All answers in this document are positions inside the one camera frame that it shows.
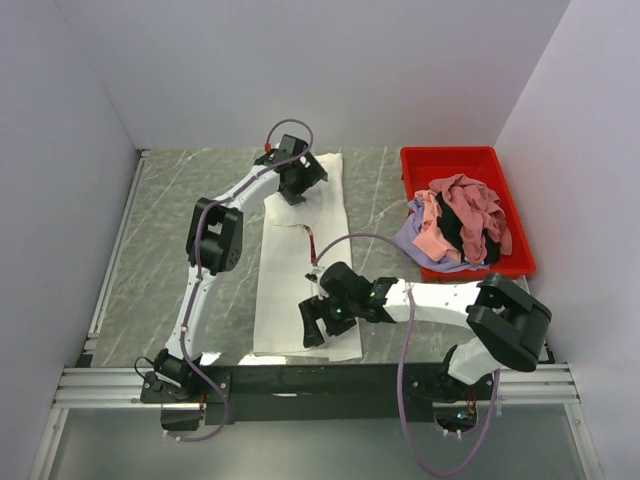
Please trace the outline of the white t shirt red print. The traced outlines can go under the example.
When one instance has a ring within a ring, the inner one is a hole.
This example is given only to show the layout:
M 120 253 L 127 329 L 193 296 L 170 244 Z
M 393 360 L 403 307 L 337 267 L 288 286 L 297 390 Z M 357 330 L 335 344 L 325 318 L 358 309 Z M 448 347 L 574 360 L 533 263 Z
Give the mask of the white t shirt red print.
M 305 201 L 289 205 L 276 193 L 264 201 L 265 218 L 257 285 L 253 353 L 326 358 L 331 362 L 362 357 L 357 326 L 325 338 L 319 347 L 303 346 L 298 304 L 317 293 L 305 278 L 311 271 L 311 249 L 323 250 L 349 233 L 343 193 L 343 155 L 317 157 L 328 173 L 304 193 Z

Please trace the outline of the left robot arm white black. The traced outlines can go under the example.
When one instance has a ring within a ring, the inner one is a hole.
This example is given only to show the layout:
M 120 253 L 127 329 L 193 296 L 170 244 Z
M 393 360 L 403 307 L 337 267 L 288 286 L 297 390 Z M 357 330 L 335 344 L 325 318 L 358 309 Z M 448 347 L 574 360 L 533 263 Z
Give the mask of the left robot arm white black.
M 307 190 L 327 179 L 310 144 L 285 134 L 278 146 L 265 145 L 265 153 L 236 185 L 196 202 L 186 241 L 184 299 L 172 333 L 153 362 L 155 375 L 173 399 L 193 399 L 205 382 L 198 374 L 205 323 L 222 281 L 241 259 L 245 216 L 273 194 L 296 206 L 305 201 Z

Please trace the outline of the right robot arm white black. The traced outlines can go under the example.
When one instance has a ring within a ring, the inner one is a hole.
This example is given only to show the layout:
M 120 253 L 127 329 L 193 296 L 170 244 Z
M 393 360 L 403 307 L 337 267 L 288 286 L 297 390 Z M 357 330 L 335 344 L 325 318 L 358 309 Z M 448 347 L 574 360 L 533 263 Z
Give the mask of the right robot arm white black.
M 499 368 L 535 371 L 552 320 L 548 307 L 499 273 L 449 285 L 396 277 L 370 281 L 336 262 L 306 277 L 314 294 L 298 305 L 305 348 L 319 347 L 361 320 L 427 321 L 471 331 L 471 340 L 453 346 L 438 377 L 440 390 L 452 399 L 464 397 L 474 383 Z

